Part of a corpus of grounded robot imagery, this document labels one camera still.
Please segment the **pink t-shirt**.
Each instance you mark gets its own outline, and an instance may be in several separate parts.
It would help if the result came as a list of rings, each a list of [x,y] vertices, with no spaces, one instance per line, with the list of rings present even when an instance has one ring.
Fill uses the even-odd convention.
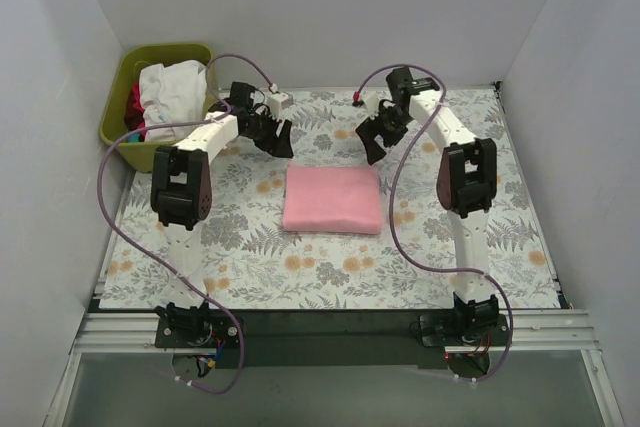
[[[282,226],[287,232],[378,235],[383,226],[375,167],[291,165]]]

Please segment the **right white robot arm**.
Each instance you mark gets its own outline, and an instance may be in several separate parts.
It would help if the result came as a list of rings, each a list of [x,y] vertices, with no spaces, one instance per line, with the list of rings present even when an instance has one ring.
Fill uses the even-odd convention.
[[[456,337],[471,345],[499,321],[487,242],[489,211],[497,193],[497,147],[492,139],[472,133],[446,106],[447,88],[441,79],[430,71],[416,79],[415,69],[409,64],[383,67],[388,99],[355,90],[353,105],[367,110],[356,133],[371,165],[403,139],[413,122],[440,152],[436,195],[454,239],[456,265],[446,271],[453,280],[453,306],[421,323],[428,335]]]

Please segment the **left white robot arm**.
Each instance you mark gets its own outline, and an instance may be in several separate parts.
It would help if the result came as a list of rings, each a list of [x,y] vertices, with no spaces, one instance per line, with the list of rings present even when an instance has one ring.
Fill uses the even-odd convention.
[[[183,140],[155,151],[150,205],[164,227],[169,264],[176,270],[167,288],[168,300],[182,308],[198,307],[206,291],[201,267],[201,232],[212,203],[211,162],[238,137],[251,140],[275,158],[291,159],[292,122],[283,110],[293,97],[272,87],[264,100],[257,89],[234,82],[229,96],[212,105]]]

